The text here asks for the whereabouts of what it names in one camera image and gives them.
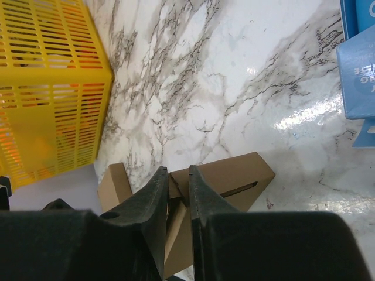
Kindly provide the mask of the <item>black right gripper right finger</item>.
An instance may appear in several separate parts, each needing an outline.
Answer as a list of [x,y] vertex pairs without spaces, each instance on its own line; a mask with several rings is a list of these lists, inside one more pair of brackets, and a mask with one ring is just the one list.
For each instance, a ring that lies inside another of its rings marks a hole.
[[344,220],[320,211],[242,212],[189,169],[195,280],[370,280]]

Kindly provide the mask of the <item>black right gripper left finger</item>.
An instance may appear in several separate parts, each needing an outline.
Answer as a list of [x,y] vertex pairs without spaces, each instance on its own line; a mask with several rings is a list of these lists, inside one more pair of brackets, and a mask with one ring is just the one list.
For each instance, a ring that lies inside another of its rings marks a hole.
[[96,215],[62,201],[1,211],[2,280],[162,280],[168,171]]

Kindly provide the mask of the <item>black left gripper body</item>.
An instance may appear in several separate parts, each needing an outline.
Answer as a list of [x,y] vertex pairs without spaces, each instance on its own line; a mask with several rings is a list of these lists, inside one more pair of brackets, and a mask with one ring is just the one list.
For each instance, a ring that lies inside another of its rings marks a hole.
[[12,195],[11,182],[8,177],[0,177],[0,210],[10,210],[9,198]]

